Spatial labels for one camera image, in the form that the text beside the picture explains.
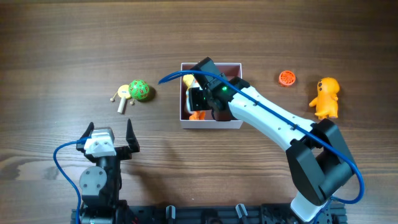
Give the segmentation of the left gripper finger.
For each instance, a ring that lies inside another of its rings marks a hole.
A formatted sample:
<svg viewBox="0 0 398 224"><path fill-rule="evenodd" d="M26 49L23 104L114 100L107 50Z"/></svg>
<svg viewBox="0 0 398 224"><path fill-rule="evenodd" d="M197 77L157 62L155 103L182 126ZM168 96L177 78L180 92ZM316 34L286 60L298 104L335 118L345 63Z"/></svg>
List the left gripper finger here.
<svg viewBox="0 0 398 224"><path fill-rule="evenodd" d="M136 136L134 134L134 130L132 128L132 123L131 120L127 120L127 128L126 128L126 141L129 144L129 146L138 146L139 143L136 139Z"/></svg>
<svg viewBox="0 0 398 224"><path fill-rule="evenodd" d="M91 136L92 131L94 130L95 126L93 122L90 122L86 131L83 133L80 139L88 139Z"/></svg>

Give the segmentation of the yellow wooden rattle drum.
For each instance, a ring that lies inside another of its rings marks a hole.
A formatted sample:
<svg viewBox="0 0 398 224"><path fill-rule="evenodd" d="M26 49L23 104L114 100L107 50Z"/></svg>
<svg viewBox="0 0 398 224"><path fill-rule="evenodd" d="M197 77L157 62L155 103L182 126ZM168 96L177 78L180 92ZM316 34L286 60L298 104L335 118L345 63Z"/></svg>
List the yellow wooden rattle drum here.
<svg viewBox="0 0 398 224"><path fill-rule="evenodd" d="M110 102L115 102L116 97L120 97L118 113L124 114L126 110L126 105L128 100L132 100L129 104L132 106L135 104L135 99L131 96L129 92L129 85L121 85L117 92L111 97Z"/></svg>

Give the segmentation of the green patterned ball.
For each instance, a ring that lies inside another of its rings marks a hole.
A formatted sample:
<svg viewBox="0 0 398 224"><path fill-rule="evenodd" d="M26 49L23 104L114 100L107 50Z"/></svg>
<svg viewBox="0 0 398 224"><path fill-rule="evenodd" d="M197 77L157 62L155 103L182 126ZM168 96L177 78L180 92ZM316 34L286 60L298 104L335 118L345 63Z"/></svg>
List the green patterned ball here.
<svg viewBox="0 0 398 224"><path fill-rule="evenodd" d="M129 84L128 90L133 99L143 100L147 98L150 92L150 87L144 80L133 80Z"/></svg>

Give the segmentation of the orange round disc toy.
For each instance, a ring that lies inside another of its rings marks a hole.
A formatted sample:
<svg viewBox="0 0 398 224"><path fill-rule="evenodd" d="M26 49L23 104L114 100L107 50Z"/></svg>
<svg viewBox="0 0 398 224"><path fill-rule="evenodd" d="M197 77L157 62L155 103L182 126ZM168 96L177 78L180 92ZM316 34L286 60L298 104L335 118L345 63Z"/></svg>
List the orange round disc toy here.
<svg viewBox="0 0 398 224"><path fill-rule="evenodd" d="M295 83L296 76L290 70L284 70L280 73L278 81L281 86L291 86Z"/></svg>

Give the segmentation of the orange dinosaur toy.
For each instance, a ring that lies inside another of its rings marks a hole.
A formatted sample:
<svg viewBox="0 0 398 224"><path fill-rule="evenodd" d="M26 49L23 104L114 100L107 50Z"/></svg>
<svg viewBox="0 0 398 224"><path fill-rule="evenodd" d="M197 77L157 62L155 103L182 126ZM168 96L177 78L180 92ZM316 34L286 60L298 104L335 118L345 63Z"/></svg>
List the orange dinosaur toy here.
<svg viewBox="0 0 398 224"><path fill-rule="evenodd" d="M338 96L340 85L334 78L322 78L317 84L317 97L309 107L315 107L315 116L319 120L338 117Z"/></svg>

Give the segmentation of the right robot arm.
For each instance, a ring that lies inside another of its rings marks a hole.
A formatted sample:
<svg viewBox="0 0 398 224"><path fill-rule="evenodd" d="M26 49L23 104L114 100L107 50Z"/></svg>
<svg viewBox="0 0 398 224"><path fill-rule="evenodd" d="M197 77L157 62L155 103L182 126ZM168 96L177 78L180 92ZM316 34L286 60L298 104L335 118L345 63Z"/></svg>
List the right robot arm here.
<svg viewBox="0 0 398 224"><path fill-rule="evenodd" d="M210 58L184 71L195 87L189 91L192 111L210 110L216 121L237 119L274 141L287 156L297 189L282 222L331 223L333 202L353 204L335 193L361 174L337 125L326 118L316 123L298 117L264 98L240 77L227 78Z"/></svg>

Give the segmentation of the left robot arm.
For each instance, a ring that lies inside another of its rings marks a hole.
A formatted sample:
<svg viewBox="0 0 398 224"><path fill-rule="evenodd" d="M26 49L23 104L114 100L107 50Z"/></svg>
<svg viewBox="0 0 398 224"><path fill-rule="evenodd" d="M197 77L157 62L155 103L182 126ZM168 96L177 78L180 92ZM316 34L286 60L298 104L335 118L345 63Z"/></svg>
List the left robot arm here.
<svg viewBox="0 0 398 224"><path fill-rule="evenodd" d="M132 159L140 151L131 120L127 121L126 146L114 145L110 127L95 128L90 123L76 144L77 151L94 164L79 179L81 205L72 215L72 223L138 223L127 201L119 198L122 188L121 161Z"/></svg>

